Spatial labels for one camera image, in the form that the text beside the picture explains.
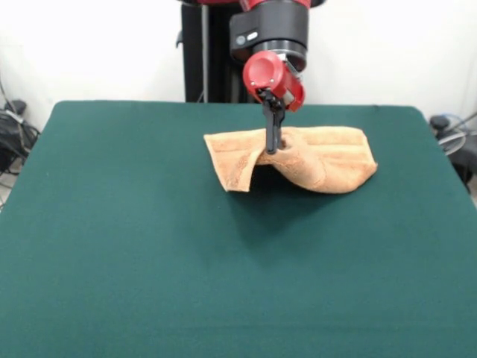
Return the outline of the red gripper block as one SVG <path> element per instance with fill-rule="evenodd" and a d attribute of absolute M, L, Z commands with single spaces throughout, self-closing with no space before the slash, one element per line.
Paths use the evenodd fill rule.
<path fill-rule="evenodd" d="M 298 111 L 305 100 L 300 73 L 285 59 L 284 54 L 259 51 L 246 61 L 242 78 L 247 91 L 262 103 L 265 149 L 268 154 L 275 154 L 278 148 L 282 148 L 285 112 Z"/>

